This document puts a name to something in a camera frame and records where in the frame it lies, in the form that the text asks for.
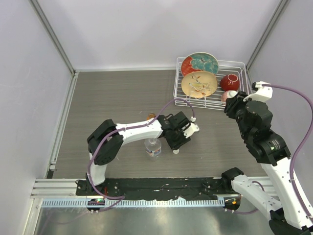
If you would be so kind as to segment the clear plastic water bottle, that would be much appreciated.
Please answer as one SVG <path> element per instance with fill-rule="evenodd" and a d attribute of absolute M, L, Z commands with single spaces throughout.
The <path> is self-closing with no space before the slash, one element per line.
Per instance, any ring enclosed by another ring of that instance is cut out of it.
<path fill-rule="evenodd" d="M 161 141 L 159 139 L 146 139 L 144 142 L 147 157 L 151 161 L 156 161 L 161 154 Z"/>

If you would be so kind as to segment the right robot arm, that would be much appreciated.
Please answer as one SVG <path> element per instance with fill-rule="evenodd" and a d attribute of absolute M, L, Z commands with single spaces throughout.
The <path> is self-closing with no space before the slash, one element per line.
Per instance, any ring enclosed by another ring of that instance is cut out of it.
<path fill-rule="evenodd" d="M 266 172 L 278 200 L 255 185 L 238 168 L 222 173 L 221 188 L 245 197 L 267 219 L 275 235 L 310 235 L 313 217 L 307 199 L 298 199 L 291 178 L 291 153 L 284 139 L 271 130 L 272 113 L 265 102 L 253 100 L 244 92 L 226 100 L 224 112 L 236 120 L 249 153 Z"/>

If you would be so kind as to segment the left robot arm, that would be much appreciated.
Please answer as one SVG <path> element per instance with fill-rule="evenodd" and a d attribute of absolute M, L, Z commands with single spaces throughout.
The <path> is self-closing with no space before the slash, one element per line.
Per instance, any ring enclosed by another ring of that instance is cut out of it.
<path fill-rule="evenodd" d="M 171 150 L 178 151 L 199 130 L 195 118 L 188 119 L 183 112 L 129 124 L 105 120 L 87 138 L 90 157 L 86 176 L 88 191 L 93 195 L 103 192 L 107 164 L 114 160 L 122 146 L 135 141 L 165 138 Z"/>

